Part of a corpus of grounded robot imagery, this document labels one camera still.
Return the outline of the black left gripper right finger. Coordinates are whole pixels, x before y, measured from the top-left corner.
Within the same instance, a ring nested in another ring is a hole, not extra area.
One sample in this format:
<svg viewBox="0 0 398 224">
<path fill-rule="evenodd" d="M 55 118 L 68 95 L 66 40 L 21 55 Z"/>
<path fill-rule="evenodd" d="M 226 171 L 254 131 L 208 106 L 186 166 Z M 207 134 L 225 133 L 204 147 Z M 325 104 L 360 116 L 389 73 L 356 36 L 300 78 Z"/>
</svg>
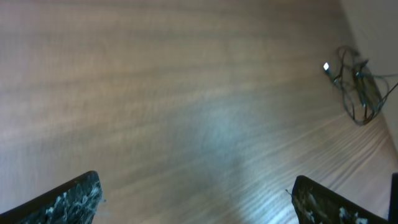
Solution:
<svg viewBox="0 0 398 224">
<path fill-rule="evenodd" d="M 291 198 L 299 224 L 388 222 L 304 175 L 297 176 Z"/>
</svg>

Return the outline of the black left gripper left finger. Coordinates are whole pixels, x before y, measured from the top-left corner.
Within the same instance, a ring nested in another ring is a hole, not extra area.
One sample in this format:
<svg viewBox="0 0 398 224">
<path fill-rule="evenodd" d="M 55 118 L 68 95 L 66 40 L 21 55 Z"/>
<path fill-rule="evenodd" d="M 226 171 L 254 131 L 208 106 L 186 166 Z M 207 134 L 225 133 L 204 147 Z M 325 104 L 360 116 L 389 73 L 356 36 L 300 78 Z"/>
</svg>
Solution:
<svg viewBox="0 0 398 224">
<path fill-rule="evenodd" d="M 96 171 L 68 182 L 1 214 L 1 223 L 92 223 L 103 191 Z"/>
</svg>

